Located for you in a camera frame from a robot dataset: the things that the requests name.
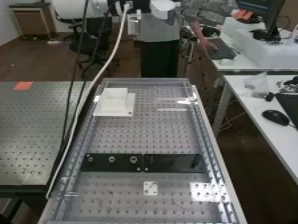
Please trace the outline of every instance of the wooden floor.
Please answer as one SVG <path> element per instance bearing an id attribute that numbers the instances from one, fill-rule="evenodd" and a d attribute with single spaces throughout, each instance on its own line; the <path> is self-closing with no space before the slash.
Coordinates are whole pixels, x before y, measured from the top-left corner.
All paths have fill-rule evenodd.
<path id="1" fill-rule="evenodd" d="M 2 49 L 0 55 L 0 81 L 71 80 L 76 53 L 68 49 L 68 44 L 50 46 L 44 41 L 22 41 L 14 48 Z M 116 63 L 111 66 L 112 76 L 140 77 L 140 52 L 132 41 L 121 43 L 117 58 L 120 66 Z M 196 63 L 192 66 L 196 77 L 200 66 Z M 99 67 L 95 67 L 89 79 L 97 71 Z M 234 102 L 228 109 L 228 118 L 242 111 Z M 218 144 L 248 222 L 298 223 L 298 186 L 248 115 L 232 124 L 233 127 L 221 132 Z M 27 209 L 26 218 L 15 223 L 36 223 L 38 219 L 28 216 L 34 215 Z"/>

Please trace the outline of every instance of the computer mouse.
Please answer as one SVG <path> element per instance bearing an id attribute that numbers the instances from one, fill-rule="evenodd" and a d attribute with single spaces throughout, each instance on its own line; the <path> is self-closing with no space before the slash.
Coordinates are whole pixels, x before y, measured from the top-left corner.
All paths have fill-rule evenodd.
<path id="1" fill-rule="evenodd" d="M 290 119 L 288 118 L 288 116 L 277 110 L 264 111 L 262 116 L 268 120 L 270 120 L 272 122 L 274 122 L 282 126 L 288 126 L 290 124 Z"/>

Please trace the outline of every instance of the monitor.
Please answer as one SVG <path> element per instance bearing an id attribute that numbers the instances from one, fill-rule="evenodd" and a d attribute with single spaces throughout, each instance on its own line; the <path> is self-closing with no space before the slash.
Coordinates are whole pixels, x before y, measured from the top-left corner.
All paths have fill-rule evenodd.
<path id="1" fill-rule="evenodd" d="M 258 16 L 266 15 L 270 2 L 272 0 L 237 0 L 240 9 L 248 10 Z"/>
<path id="2" fill-rule="evenodd" d="M 256 31 L 254 38 L 265 41 L 280 41 L 281 36 L 277 29 L 277 18 L 282 10 L 285 0 L 237 0 L 237 4 L 240 9 L 254 13 L 254 21 L 257 16 L 264 17 L 266 31 Z"/>
<path id="3" fill-rule="evenodd" d="M 282 10 L 285 0 L 270 0 L 270 2 L 272 4 L 265 16 L 265 25 L 268 33 L 273 34 L 274 30 L 277 31 L 277 18 Z"/>

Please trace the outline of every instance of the white table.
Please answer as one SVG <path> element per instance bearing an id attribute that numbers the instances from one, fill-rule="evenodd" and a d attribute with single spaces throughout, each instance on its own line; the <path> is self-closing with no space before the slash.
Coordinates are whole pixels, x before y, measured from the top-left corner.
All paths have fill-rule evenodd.
<path id="1" fill-rule="evenodd" d="M 226 75 L 225 88 L 221 97 L 221 102 L 217 110 L 217 115 L 213 123 L 213 132 L 217 136 L 225 116 L 232 93 L 236 95 L 241 105 L 245 108 L 258 130 L 261 131 L 272 149 L 274 150 L 280 160 L 284 163 L 293 179 L 298 183 L 298 131 L 288 126 L 274 124 L 262 117 L 262 112 L 266 110 L 278 110 L 286 114 L 278 100 L 274 98 L 272 102 L 264 99 L 248 96 L 249 90 L 245 88 L 244 79 L 250 76 Z M 293 79 L 293 75 L 273 75 L 268 76 L 269 88 L 273 93 L 278 92 L 278 81 Z"/>
<path id="2" fill-rule="evenodd" d="M 256 29 L 265 29 L 265 24 L 242 24 L 234 20 L 233 17 L 226 18 L 226 22 L 222 27 L 221 32 L 221 39 L 225 41 L 226 45 L 236 49 L 234 46 L 234 39 L 233 39 L 233 30 L 230 27 L 236 27 L 245 29 L 248 31 Z M 282 38 L 289 37 L 290 32 L 284 30 L 281 32 Z M 220 72 L 241 72 L 241 71 L 298 71 L 298 66 L 296 68 L 288 69 L 273 69 L 272 67 L 262 67 L 257 65 L 245 55 L 244 53 L 237 54 L 236 58 L 233 59 L 233 63 L 230 65 L 221 65 L 221 60 L 212 60 L 213 64 Z"/>

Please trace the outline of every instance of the black metal bracket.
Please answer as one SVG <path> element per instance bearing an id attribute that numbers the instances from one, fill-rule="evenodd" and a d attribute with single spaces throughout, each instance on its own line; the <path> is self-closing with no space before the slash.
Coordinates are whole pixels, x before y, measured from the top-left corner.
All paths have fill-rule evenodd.
<path id="1" fill-rule="evenodd" d="M 141 172 L 143 154 L 87 153 L 81 165 L 85 172 Z"/>
<path id="2" fill-rule="evenodd" d="M 144 172 L 149 173 L 204 173 L 200 154 L 147 154 Z"/>
<path id="3" fill-rule="evenodd" d="M 87 153 L 83 172 L 204 173 L 200 154 Z"/>

